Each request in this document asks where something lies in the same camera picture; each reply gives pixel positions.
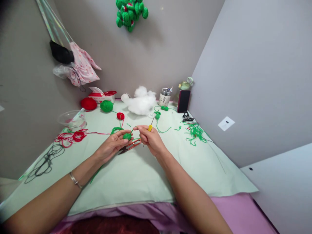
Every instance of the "purple cloth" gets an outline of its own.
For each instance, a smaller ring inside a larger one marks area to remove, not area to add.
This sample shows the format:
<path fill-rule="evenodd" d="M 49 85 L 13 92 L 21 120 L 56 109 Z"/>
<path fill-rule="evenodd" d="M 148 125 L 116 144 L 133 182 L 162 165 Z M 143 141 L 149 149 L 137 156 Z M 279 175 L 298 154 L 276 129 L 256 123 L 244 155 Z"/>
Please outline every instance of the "purple cloth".
<path fill-rule="evenodd" d="M 240 193 L 230 197 L 212 197 L 211 199 L 234 234 L 276 234 L 249 194 Z M 59 232 L 81 219 L 93 216 L 115 217 L 120 215 L 149 219 L 160 231 L 182 231 L 195 234 L 193 227 L 185 219 L 180 209 L 168 202 L 119 206 L 68 216 L 59 223 L 53 233 Z"/>

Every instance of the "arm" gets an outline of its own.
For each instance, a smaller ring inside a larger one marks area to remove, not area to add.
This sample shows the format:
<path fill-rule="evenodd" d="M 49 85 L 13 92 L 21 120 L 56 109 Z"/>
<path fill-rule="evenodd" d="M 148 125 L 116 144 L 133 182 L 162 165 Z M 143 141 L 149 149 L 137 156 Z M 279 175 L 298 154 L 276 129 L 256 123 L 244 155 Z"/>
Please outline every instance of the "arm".
<path fill-rule="evenodd" d="M 166 149 L 156 129 L 149 132 L 146 125 L 134 128 L 138 129 L 142 143 L 148 146 L 162 166 L 179 206 L 195 229 L 202 234 L 232 234 L 210 197 Z"/>
<path fill-rule="evenodd" d="M 123 139 L 125 133 L 130 133 L 130 130 L 110 135 L 91 157 L 72 171 L 80 186 L 86 185 L 103 164 L 131 142 Z M 50 233 L 67 215 L 80 192 L 81 189 L 67 174 L 12 215 L 4 222 L 4 226 L 13 234 Z"/>

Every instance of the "plastic bag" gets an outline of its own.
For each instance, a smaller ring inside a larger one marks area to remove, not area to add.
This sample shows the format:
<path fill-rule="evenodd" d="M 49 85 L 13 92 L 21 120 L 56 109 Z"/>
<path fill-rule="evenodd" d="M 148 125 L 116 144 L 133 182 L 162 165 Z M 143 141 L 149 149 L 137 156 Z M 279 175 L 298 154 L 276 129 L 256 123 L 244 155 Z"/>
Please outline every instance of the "plastic bag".
<path fill-rule="evenodd" d="M 52 72 L 54 75 L 56 75 L 62 79 L 66 79 L 67 77 L 70 76 L 71 68 L 72 67 L 65 66 L 65 65 L 60 63 L 59 65 L 55 66 L 55 68 L 53 68 Z"/>

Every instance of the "pink fabric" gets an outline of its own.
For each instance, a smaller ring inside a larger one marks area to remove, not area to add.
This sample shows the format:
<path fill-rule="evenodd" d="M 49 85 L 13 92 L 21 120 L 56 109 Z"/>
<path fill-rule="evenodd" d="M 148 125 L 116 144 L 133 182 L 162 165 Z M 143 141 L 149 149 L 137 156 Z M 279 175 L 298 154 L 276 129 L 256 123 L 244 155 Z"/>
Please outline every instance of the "pink fabric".
<path fill-rule="evenodd" d="M 100 78 L 92 67 L 98 70 L 101 68 L 95 64 L 91 56 L 74 42 L 70 43 L 70 47 L 75 58 L 75 66 L 71 69 L 70 77 L 68 77 L 72 84 L 80 87 L 80 85 L 99 80 Z"/>
<path fill-rule="evenodd" d="M 212 197 L 211 199 L 234 234 L 276 234 L 249 194 L 241 193 L 230 197 Z M 149 219 L 160 231 L 183 231 L 195 234 L 193 227 L 185 219 L 180 209 L 167 202 L 120 206 L 68 216 L 54 229 L 54 232 L 59 232 L 81 219 L 93 216 L 114 217 L 120 215 Z"/>

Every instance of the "clear plastic cup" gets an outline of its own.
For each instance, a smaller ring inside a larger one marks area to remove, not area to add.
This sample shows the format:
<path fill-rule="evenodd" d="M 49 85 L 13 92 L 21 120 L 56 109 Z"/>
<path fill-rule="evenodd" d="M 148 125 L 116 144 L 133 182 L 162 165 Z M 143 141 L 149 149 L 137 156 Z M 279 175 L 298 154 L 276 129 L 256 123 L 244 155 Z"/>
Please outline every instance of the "clear plastic cup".
<path fill-rule="evenodd" d="M 80 110 L 73 110 L 61 114 L 58 117 L 58 123 L 64 125 L 72 132 L 84 129 L 87 126 L 84 114 Z"/>

